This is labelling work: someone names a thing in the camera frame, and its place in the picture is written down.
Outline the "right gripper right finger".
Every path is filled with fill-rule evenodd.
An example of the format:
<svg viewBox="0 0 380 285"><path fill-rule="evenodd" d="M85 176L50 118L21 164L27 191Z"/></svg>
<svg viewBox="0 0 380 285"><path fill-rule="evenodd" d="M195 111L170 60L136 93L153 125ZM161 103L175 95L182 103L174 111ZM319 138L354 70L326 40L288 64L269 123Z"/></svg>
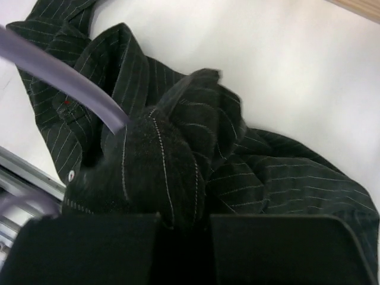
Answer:
<svg viewBox="0 0 380 285"><path fill-rule="evenodd" d="M352 229L333 216L210 221L218 284L377 284Z"/></svg>

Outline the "grey pinstriped shirt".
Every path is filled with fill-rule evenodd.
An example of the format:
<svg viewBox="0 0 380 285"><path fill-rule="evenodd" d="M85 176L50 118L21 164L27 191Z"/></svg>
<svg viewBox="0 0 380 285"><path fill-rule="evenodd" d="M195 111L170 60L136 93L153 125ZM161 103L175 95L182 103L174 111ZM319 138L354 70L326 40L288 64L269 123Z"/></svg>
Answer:
<svg viewBox="0 0 380 285"><path fill-rule="evenodd" d="M365 188L303 144L254 128L219 72L180 74L117 24L90 39L94 1L38 1L7 29L104 90L131 123L113 134L88 108L20 76L66 185L63 214L159 213L193 231L215 214L322 214L347 223L373 271L379 213Z"/></svg>

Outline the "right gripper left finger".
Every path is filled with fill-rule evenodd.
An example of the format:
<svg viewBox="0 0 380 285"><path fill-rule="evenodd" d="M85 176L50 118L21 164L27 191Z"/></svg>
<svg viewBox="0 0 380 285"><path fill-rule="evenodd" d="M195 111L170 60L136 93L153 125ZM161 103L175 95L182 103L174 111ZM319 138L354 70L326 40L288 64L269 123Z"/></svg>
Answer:
<svg viewBox="0 0 380 285"><path fill-rule="evenodd" d="M157 215L29 220L1 269L1 284L147 284Z"/></svg>

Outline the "purple hanger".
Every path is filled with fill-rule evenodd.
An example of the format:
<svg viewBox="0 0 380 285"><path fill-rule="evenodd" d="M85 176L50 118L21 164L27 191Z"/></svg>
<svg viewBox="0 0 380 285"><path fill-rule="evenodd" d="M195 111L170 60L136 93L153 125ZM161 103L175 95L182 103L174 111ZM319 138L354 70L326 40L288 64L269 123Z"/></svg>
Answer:
<svg viewBox="0 0 380 285"><path fill-rule="evenodd" d="M95 83L5 27L1 57L90 109L113 134L128 124L125 112Z"/></svg>

